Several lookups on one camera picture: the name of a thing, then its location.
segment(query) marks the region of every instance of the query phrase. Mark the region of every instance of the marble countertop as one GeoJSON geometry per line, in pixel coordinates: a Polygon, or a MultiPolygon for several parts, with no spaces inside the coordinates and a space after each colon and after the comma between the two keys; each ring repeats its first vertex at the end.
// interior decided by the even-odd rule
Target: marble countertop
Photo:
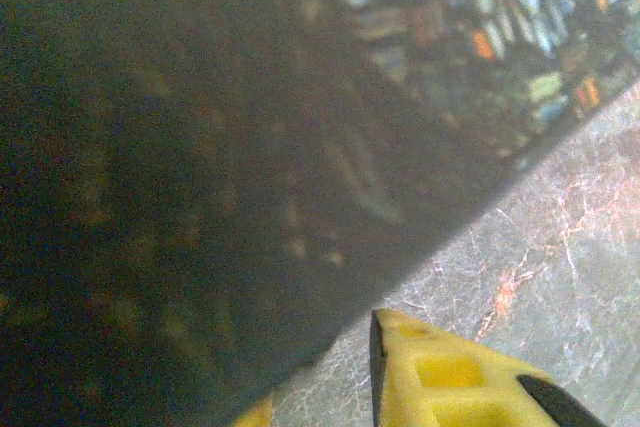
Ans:
{"type": "MultiPolygon", "coordinates": [[[[546,370],[608,425],[640,425],[640,83],[380,306],[546,370]]],[[[373,425],[369,322],[281,387],[274,427],[373,425]]]]}

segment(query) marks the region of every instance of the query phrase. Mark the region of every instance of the yellow tool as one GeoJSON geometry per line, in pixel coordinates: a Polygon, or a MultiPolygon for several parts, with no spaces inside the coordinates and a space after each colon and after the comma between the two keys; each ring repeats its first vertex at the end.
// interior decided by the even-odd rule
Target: yellow tool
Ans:
{"type": "Polygon", "coordinates": [[[546,373],[390,310],[373,313],[376,427],[603,427],[546,373]]]}
{"type": "Polygon", "coordinates": [[[233,427],[269,427],[271,425],[271,404],[273,394],[254,405],[253,408],[237,419],[233,427]]]}

